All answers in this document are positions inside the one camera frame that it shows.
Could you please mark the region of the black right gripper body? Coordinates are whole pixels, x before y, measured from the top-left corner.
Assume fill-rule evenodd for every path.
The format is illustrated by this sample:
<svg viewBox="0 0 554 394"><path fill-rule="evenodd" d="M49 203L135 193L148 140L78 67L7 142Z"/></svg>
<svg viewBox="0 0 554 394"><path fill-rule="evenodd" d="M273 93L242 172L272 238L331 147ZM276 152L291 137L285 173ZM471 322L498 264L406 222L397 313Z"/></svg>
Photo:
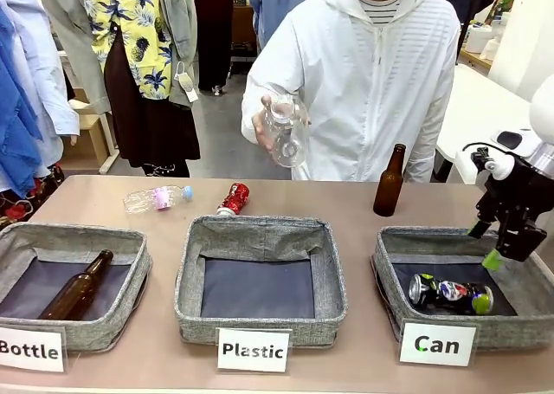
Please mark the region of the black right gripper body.
<svg viewBox="0 0 554 394"><path fill-rule="evenodd" d="M476 210L494 212L499 224L494 248L506 259L524 262L547 237L537 220L554 209L554 157L543 150L540 146L529 160L513 152L495 158L486 146L471 153L477 170L489 173Z"/></svg>

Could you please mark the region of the brown glass beer bottle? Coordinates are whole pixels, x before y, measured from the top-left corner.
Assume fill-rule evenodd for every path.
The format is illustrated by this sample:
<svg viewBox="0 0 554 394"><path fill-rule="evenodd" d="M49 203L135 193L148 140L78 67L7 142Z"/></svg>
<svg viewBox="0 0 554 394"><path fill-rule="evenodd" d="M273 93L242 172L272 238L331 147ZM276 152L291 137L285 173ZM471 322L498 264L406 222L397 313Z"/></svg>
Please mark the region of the brown glass beer bottle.
<svg viewBox="0 0 554 394"><path fill-rule="evenodd" d="M392 216L403 186L403 161L406 146L396 144L387 168L383 171L374 199L373 211L379 216Z"/></svg>

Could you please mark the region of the clear crushed plastic bottle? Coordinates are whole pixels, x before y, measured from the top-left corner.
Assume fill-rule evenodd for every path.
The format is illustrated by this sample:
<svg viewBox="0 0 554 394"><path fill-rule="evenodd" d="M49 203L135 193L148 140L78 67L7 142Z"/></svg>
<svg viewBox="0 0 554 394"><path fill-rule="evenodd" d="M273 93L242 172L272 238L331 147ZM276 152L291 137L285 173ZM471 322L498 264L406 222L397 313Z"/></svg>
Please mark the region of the clear crushed plastic bottle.
<svg viewBox="0 0 554 394"><path fill-rule="evenodd" d="M271 145L274 161L283 167L301 165L308 150L310 119L298 95L271 94L264 106L261 123Z"/></svg>

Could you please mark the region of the crushed red soda can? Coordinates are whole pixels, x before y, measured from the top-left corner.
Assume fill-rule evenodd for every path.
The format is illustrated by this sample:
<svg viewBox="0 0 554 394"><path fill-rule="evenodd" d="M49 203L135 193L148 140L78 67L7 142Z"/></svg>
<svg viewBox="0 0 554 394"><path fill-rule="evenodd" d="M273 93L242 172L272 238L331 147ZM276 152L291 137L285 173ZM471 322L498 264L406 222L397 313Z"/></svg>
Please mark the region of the crushed red soda can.
<svg viewBox="0 0 554 394"><path fill-rule="evenodd" d="M233 183L229 189L228 195L218 206L216 214L218 216L236 216L239 215L248 203L249 188L243 183Z"/></svg>

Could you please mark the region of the plastic bottle pink label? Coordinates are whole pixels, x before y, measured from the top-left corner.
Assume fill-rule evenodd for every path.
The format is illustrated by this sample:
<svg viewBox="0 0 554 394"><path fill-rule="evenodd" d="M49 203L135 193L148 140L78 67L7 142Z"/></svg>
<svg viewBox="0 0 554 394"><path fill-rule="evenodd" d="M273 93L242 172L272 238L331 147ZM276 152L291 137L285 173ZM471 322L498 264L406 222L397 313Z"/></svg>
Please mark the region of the plastic bottle pink label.
<svg viewBox="0 0 554 394"><path fill-rule="evenodd" d="M166 185L134 191L123 199L127 214L140 214L150 211L169 210L193 199L191 186Z"/></svg>

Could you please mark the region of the person right forearm white sleeve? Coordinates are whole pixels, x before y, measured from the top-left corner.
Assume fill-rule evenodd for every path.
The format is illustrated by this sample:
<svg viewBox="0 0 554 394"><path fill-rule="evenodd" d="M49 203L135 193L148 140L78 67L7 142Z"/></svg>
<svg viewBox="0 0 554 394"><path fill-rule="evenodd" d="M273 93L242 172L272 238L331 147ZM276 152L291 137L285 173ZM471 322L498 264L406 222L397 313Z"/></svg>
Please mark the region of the person right forearm white sleeve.
<svg viewBox="0 0 554 394"><path fill-rule="evenodd" d="M250 74L247 77L242 97L241 132L243 137L251 143L257 144L252 118L262 109L261 97L263 95L269 95L273 100L279 94L296 94L299 88L299 85L282 85Z"/></svg>

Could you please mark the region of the grey fabric basket plastic label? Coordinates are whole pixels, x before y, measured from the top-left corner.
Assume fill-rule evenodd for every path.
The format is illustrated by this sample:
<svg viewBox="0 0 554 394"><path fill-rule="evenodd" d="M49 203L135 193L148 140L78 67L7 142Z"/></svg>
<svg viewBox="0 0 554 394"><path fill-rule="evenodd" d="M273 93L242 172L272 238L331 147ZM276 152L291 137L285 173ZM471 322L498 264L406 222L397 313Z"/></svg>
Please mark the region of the grey fabric basket plastic label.
<svg viewBox="0 0 554 394"><path fill-rule="evenodd" d="M200 216L189 227L174 311L181 340L214 345L222 328L331 347L348 308L330 225L290 216Z"/></svg>

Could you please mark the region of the grey fabric basket bottle label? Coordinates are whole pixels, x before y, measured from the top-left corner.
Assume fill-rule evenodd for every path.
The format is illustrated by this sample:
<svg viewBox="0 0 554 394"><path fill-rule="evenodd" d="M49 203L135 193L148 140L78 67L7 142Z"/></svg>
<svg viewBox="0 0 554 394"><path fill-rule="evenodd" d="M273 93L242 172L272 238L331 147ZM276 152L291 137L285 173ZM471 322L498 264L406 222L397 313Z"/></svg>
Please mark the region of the grey fabric basket bottle label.
<svg viewBox="0 0 554 394"><path fill-rule="evenodd" d="M113 253L81 320L40 320L47 304L103 250ZM70 352L110 350L138 306L152 260L144 234L86 225L15 223L0 231L0 327L63 329Z"/></svg>

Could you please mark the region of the person right hand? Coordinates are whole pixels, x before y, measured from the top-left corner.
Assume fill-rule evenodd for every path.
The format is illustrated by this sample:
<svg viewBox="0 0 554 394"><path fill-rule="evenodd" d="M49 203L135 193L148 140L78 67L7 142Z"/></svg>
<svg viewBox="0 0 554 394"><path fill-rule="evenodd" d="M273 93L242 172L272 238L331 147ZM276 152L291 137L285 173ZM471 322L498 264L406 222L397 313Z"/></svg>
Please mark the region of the person right hand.
<svg viewBox="0 0 554 394"><path fill-rule="evenodd" d="M252 124L254 127L254 134L257 144L263 147L267 152L271 152L274 147L274 141L271 136L267 134L264 126L264 120L267 110L272 105L272 98L269 95L263 95L261 97L262 109L252 118Z"/></svg>

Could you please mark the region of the white plastic containers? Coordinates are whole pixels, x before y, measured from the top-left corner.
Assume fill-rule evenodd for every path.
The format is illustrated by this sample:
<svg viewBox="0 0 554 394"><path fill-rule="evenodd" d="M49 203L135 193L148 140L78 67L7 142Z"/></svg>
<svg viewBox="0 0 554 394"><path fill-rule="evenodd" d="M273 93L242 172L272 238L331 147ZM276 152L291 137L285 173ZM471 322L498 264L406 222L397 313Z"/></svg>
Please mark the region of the white plastic containers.
<svg viewBox="0 0 554 394"><path fill-rule="evenodd" d="M471 24L467 31L464 49L481 60L493 61L509 21L510 13L495 16L490 24Z"/></svg>

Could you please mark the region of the white sign reading Plastic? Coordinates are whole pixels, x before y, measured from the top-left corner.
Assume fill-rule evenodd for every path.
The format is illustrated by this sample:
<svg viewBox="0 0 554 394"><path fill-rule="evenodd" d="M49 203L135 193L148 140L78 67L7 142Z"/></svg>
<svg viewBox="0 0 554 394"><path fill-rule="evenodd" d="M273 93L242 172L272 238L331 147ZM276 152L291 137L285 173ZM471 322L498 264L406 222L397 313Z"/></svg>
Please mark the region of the white sign reading Plastic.
<svg viewBox="0 0 554 394"><path fill-rule="evenodd" d="M225 371L285 373L291 329L217 329L217 368Z"/></svg>

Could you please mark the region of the white face mask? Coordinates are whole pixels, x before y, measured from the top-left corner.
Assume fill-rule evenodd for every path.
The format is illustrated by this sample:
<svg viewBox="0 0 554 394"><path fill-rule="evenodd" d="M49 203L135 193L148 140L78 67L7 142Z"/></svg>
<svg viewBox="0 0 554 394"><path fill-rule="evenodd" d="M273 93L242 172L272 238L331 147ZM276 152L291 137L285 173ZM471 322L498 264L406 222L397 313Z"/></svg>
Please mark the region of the white face mask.
<svg viewBox="0 0 554 394"><path fill-rule="evenodd" d="M195 89L194 81L185 70L184 63L179 61L177 63L177 70L174 75L174 79L178 85L184 90L189 103L194 103L198 100L198 95Z"/></svg>

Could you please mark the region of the dark brown skirt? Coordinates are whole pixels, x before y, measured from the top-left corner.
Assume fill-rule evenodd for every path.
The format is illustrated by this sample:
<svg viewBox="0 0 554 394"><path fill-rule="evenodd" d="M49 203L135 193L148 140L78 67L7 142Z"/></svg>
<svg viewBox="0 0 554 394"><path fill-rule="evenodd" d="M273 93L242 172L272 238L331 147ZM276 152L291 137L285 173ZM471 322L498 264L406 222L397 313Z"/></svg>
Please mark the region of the dark brown skirt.
<svg viewBox="0 0 554 394"><path fill-rule="evenodd" d="M104 80L121 157L146 176L187 178L187 162L200 158L193 113L141 96L120 33L106 58Z"/></svg>

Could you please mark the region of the brown glass bottle slim neck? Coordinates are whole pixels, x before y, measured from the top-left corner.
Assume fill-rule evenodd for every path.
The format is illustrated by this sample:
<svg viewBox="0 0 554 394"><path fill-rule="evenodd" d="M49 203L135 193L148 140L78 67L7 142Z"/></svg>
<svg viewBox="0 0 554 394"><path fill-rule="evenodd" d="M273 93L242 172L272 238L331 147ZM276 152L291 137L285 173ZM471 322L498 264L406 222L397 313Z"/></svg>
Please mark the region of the brown glass bottle slim neck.
<svg viewBox="0 0 554 394"><path fill-rule="evenodd" d="M102 250L81 273L71 277L37 317L39 320L81 320L106 278L113 252Z"/></svg>

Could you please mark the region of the red floral dark fabric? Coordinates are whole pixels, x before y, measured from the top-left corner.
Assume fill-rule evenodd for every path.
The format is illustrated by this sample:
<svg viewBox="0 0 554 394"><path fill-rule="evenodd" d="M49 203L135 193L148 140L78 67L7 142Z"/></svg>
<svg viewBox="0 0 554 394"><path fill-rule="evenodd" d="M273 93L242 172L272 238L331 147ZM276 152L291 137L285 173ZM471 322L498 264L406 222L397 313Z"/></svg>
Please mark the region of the red floral dark fabric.
<svg viewBox="0 0 554 394"><path fill-rule="evenodd" d="M14 191L0 191L0 230L13 223L27 222L64 182L65 174L59 164L51 165L50 174L35 179L35 188L26 197Z"/></svg>

